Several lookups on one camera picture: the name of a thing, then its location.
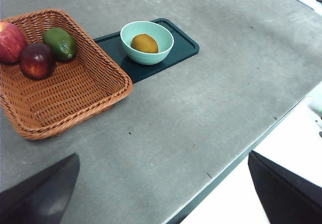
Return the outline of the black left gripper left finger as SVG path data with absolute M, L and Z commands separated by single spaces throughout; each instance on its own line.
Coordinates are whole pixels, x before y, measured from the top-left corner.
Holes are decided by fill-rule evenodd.
M 72 154 L 1 192 L 1 223 L 60 223 L 79 169 L 79 156 Z

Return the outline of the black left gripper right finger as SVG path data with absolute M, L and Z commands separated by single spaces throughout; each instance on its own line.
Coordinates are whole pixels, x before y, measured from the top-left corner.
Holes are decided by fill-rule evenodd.
M 321 223 L 321 187 L 255 151 L 248 167 L 270 223 Z

